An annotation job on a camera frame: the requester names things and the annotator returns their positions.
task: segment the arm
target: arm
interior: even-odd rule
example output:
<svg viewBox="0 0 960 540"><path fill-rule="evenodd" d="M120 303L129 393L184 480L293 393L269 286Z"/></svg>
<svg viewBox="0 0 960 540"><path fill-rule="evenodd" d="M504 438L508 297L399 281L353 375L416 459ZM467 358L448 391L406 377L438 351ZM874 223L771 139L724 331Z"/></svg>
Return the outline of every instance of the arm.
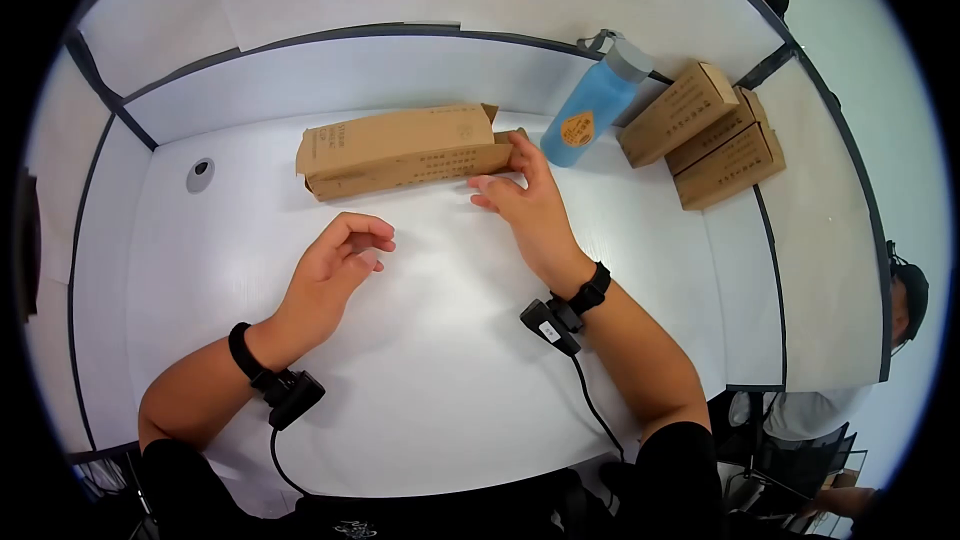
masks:
<svg viewBox="0 0 960 540"><path fill-rule="evenodd" d="M276 312L246 330L250 354L260 365L281 371L329 338L354 290L371 271L383 270L376 254L366 249L393 251L393 237L394 228L382 219L338 214L296 264ZM227 339L207 344L147 388L140 401L140 450L159 438L203 450L254 394Z"/></svg>
<svg viewBox="0 0 960 540"><path fill-rule="evenodd" d="M817 496L799 511L800 517L810 517L820 511L833 513L840 517L857 519L867 510L877 490L874 488L826 488L817 492Z"/></svg>
<svg viewBox="0 0 960 540"><path fill-rule="evenodd" d="M594 276L596 265L570 230L544 153L521 134L509 138L510 168L524 175L527 187L505 178L474 177L467 184L480 193L470 201L509 223L530 269L553 293L569 300ZM710 429L704 390L687 354L617 282L610 283L604 303L582 320L590 344L642 426L644 440L677 421Z"/></svg>

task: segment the white tabletop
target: white tabletop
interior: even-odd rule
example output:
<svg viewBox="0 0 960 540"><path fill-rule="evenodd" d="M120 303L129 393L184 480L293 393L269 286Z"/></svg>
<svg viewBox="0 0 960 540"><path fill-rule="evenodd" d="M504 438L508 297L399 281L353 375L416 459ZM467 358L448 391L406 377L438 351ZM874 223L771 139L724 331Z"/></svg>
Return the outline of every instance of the white tabletop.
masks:
<svg viewBox="0 0 960 540"><path fill-rule="evenodd" d="M297 259L340 211L396 228L396 252L350 300L340 328L293 369L326 396L277 438L304 488L392 497L494 486L612 450L570 359L520 312L548 296L508 226L464 181L318 203L294 174L307 127L375 112L223 129L161 146L130 248L127 356L136 400L164 368L280 303ZM538 140L551 117L500 113ZM200 194L188 170L213 159ZM671 334L707 398L725 387L714 261L700 212L683 211L663 161L631 169L607 132L576 167L555 168L582 248ZM589 346L579 354L598 411L622 444L638 427ZM207 451L221 475L285 487L270 458L265 402L251 401Z"/></svg>

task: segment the forearm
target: forearm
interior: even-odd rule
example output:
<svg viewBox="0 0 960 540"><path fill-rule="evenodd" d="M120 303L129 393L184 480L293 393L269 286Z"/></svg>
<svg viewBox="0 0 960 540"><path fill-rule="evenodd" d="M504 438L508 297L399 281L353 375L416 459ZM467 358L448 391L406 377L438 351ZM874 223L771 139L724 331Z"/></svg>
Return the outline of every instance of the forearm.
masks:
<svg viewBox="0 0 960 540"><path fill-rule="evenodd" d="M591 279L596 265L573 258L551 290L565 300ZM583 333L648 438L653 424L692 419L709 426L704 390L693 363L673 338L611 281L603 304L582 315Z"/></svg>
<svg viewBox="0 0 960 540"><path fill-rule="evenodd" d="M303 351L285 342L271 320L246 330L246 347L258 362L276 372ZM175 438L203 450L256 390L231 355L223 337L187 354L160 374L140 401L140 448L157 438Z"/></svg>

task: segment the cardboard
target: cardboard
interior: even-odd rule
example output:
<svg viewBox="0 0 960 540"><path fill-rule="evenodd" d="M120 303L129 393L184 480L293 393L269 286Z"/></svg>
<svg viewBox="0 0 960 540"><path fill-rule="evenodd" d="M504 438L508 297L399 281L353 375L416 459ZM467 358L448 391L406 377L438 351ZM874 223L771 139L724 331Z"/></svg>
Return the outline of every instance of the cardboard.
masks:
<svg viewBox="0 0 960 540"><path fill-rule="evenodd" d="M497 111L455 104L311 128L296 151L296 173L317 200L493 174L507 166L513 147L507 132L494 133Z"/></svg>
<svg viewBox="0 0 960 540"><path fill-rule="evenodd" d="M765 120L673 178L684 211L700 211L786 169L784 151Z"/></svg>
<svg viewBox="0 0 960 540"><path fill-rule="evenodd" d="M767 114L755 93L739 87L734 88L733 92L740 104L693 138L666 153L666 165L670 168L670 174L679 174L747 129L750 124L767 121Z"/></svg>
<svg viewBox="0 0 960 540"><path fill-rule="evenodd" d="M618 141L634 168L650 165L740 104L723 71L694 61L638 114Z"/></svg>

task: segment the stack of cardboard boxes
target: stack of cardboard boxes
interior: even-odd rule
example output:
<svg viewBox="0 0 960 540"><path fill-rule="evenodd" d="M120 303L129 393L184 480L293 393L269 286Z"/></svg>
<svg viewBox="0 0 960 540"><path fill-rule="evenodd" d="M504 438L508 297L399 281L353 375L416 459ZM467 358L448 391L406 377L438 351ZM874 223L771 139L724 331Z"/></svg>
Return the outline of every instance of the stack of cardboard boxes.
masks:
<svg viewBox="0 0 960 540"><path fill-rule="evenodd" d="M635 168L666 157L684 210L706 209L786 168L757 95L690 66L618 138Z"/></svg>

